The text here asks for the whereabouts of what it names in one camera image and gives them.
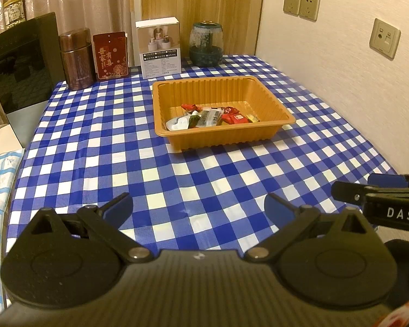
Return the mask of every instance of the wooden door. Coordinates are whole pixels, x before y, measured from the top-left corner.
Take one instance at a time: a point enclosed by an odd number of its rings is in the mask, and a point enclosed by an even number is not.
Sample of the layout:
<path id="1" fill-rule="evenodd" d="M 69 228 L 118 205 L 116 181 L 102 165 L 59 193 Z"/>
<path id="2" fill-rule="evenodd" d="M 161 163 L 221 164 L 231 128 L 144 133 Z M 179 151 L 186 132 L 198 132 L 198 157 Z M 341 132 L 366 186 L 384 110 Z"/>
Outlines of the wooden door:
<path id="1" fill-rule="evenodd" d="M 188 55 L 192 24 L 203 20 L 223 26 L 225 54 L 254 55 L 261 8 L 262 0 L 141 0 L 141 17 L 176 17 L 182 56 Z"/>

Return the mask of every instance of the orange plastic tray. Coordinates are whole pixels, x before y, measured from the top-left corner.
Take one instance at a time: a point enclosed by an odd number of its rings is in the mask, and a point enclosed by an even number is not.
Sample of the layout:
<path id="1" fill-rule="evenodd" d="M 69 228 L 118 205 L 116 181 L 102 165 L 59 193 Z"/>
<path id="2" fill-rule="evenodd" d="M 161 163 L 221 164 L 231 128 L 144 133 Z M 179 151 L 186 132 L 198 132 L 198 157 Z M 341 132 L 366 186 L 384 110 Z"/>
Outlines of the orange plastic tray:
<path id="1" fill-rule="evenodd" d="M 241 114 L 253 114 L 260 122 L 221 125 L 170 131 L 166 122 L 184 114 L 182 104 L 203 107 L 237 108 Z M 166 136 L 175 149 L 243 143 L 269 139 L 294 116 L 253 76 L 204 77 L 159 81 L 153 84 L 154 127 Z"/>

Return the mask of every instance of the brown metal canister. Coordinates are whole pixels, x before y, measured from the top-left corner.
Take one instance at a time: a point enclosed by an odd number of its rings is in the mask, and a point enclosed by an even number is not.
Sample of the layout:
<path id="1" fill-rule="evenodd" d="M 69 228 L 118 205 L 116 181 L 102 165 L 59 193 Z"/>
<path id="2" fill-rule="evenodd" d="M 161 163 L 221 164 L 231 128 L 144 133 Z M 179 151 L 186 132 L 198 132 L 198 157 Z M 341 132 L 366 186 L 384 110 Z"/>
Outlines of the brown metal canister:
<path id="1" fill-rule="evenodd" d="M 96 77 L 89 28 L 61 34 L 59 45 L 68 88 L 77 91 L 92 86 Z"/>

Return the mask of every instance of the glass jar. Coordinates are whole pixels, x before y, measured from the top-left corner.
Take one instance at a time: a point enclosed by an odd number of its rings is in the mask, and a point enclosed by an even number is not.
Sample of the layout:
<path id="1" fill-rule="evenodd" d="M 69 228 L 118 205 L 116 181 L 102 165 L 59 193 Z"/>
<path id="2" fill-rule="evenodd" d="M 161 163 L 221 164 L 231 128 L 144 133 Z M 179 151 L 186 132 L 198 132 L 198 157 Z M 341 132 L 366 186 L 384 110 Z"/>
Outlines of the glass jar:
<path id="1" fill-rule="evenodd" d="M 198 67 L 217 66 L 223 58 L 223 28 L 212 21 L 194 23 L 189 37 L 189 57 Z"/>
<path id="2" fill-rule="evenodd" d="M 24 17 L 23 1 L 9 0 L 3 4 L 6 28 L 11 28 L 26 20 Z"/>

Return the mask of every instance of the gold candy wrapper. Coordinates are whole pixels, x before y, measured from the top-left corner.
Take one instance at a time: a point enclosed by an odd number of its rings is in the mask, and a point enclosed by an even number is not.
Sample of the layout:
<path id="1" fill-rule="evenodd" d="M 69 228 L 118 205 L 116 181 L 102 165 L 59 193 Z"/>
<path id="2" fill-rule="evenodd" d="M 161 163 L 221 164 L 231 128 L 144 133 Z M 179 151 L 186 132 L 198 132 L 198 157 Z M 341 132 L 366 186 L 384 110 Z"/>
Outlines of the gold candy wrapper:
<path id="1" fill-rule="evenodd" d="M 245 116 L 251 123 L 258 123 L 260 120 L 256 118 L 253 114 L 247 114 Z"/>

